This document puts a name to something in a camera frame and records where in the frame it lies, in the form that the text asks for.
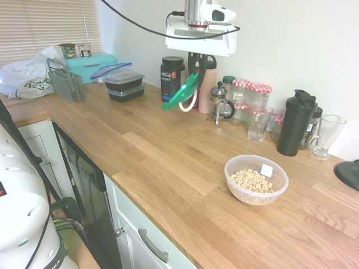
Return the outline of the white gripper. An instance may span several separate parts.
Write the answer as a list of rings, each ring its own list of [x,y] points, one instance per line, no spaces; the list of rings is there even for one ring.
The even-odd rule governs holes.
[[[190,30],[185,21],[170,21],[166,30],[167,48],[188,52],[188,74],[196,70],[200,88],[208,65],[208,56],[230,57],[236,52],[238,28],[226,24],[210,24],[204,31]]]

